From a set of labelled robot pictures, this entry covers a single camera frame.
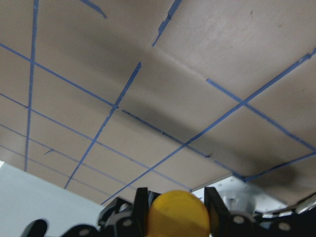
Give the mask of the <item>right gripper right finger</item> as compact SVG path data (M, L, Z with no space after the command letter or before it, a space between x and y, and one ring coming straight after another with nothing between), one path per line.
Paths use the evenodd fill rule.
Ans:
M204 205L213 237L255 236L254 218L245 212L228 210L215 187L204 188Z

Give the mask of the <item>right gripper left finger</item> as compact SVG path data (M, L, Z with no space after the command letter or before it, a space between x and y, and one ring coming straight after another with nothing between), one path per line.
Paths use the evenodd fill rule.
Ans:
M145 237L148 213L148 188L138 188L134 203L119 213L116 222L117 237Z

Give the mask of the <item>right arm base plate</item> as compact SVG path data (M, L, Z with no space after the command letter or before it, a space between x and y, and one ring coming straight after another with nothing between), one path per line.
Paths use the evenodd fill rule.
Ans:
M235 176L224 176L204 183L190 192L204 201L204 188L206 187L214 187L230 211L252 214L256 211L266 213L287 207L285 202L269 195L262 188L246 183Z

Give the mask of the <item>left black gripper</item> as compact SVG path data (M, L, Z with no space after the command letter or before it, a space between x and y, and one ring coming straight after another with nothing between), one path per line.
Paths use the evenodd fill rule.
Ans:
M98 226L113 225L116 219L129 216L133 208L133 203L128 200L116 197L107 204L98 215Z

